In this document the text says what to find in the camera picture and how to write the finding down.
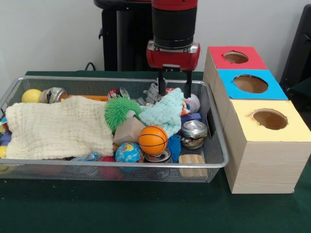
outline light blue cloth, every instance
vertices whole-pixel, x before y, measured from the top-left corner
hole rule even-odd
[[[139,118],[147,126],[160,126],[170,138],[181,129],[183,100],[184,94],[176,88],[155,105],[143,107]]]

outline cream knitted blanket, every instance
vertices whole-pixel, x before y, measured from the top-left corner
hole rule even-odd
[[[57,159],[92,152],[112,156],[105,102],[71,97],[62,103],[16,103],[6,110],[12,141],[7,159]]]

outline red ball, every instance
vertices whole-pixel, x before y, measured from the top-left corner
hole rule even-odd
[[[115,162],[115,158],[112,156],[104,157],[102,162]],[[111,181],[121,181],[123,179],[123,175],[118,167],[115,166],[100,166],[99,172],[105,180]]]

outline cardboard box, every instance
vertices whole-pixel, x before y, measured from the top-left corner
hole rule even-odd
[[[118,146],[126,142],[138,143],[140,132],[145,128],[136,117],[124,121],[116,130],[113,142]]]
[[[288,100],[268,70],[218,70],[214,98],[222,127],[225,125],[230,99]]]
[[[205,62],[203,80],[214,91],[218,69],[263,69],[267,66],[254,47],[209,47]]]
[[[292,193],[311,153],[311,132],[289,100],[231,100],[225,138],[234,194]]]

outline orange basketball toy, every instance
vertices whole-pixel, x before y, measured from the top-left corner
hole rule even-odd
[[[164,129],[157,125],[147,126],[140,132],[138,143],[147,154],[157,155],[167,147],[168,137]]]

